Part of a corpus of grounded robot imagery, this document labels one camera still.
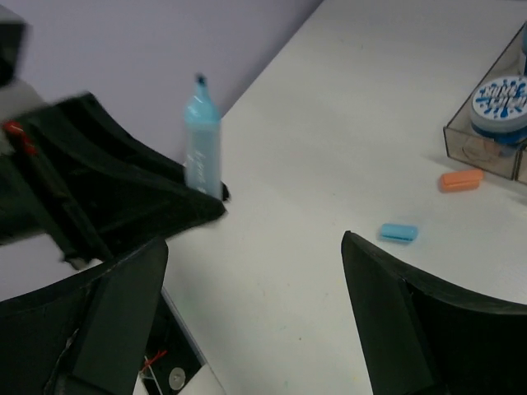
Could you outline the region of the blue highlighter cap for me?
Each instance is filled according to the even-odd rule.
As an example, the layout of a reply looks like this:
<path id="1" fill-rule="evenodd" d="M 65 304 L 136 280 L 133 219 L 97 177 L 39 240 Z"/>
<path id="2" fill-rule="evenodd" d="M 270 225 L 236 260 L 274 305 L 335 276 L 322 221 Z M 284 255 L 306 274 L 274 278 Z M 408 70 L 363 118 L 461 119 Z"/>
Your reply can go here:
<path id="1" fill-rule="evenodd" d="M 415 225 L 384 223 L 380 227 L 380 238 L 398 243 L 412 243 L 418 237 Z"/>

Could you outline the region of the blue highlighter pen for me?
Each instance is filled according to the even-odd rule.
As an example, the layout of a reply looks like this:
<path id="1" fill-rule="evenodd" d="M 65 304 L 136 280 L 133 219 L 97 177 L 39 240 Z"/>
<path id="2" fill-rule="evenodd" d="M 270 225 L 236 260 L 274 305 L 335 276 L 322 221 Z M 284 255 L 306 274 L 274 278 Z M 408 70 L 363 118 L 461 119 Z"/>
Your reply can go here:
<path id="1" fill-rule="evenodd" d="M 184 129 L 186 185 L 221 200 L 222 117 L 202 73 L 194 78 L 194 93 L 184 110 Z"/>

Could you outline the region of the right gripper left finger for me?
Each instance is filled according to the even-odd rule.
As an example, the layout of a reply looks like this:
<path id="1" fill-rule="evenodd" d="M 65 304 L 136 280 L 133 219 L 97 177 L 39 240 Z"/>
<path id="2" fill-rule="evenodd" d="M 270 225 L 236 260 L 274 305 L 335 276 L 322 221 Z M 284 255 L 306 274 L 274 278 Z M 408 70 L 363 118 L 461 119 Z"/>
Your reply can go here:
<path id="1" fill-rule="evenodd" d="M 168 247 L 133 251 L 1 303 L 3 394 L 131 394 Z"/>

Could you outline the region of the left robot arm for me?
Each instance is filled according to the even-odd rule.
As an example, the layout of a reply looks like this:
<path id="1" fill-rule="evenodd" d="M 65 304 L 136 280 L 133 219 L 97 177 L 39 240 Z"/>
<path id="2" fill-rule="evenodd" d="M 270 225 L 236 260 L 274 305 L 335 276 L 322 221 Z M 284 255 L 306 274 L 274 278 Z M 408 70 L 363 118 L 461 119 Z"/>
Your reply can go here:
<path id="1" fill-rule="evenodd" d="M 127 133 L 90 93 L 53 104 L 16 78 L 28 25 L 1 12 L 1 242 L 46 234 L 75 268 L 225 214 L 183 166 Z"/>

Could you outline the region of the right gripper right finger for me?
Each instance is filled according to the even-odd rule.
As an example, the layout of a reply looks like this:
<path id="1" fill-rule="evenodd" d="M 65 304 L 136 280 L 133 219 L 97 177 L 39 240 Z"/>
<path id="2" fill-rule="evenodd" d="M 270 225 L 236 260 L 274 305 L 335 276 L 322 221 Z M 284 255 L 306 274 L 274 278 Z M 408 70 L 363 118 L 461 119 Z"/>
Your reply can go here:
<path id="1" fill-rule="evenodd" d="M 375 394 L 524 394 L 526 307 L 413 267 L 348 231 L 343 270 Z"/>

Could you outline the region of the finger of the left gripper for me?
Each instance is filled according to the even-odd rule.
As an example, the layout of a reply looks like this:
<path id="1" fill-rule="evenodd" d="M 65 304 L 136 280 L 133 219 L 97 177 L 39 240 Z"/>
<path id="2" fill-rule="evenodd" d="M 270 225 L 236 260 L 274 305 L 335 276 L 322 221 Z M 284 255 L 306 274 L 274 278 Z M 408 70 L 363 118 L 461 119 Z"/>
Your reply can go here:
<path id="1" fill-rule="evenodd" d="M 222 184 L 222 201 L 228 202 L 230 200 L 230 192 L 225 184 Z"/>
<path id="2" fill-rule="evenodd" d="M 76 269 L 225 214 L 183 166 L 133 138 L 90 93 L 1 124 L 1 242 L 46 234 Z"/>

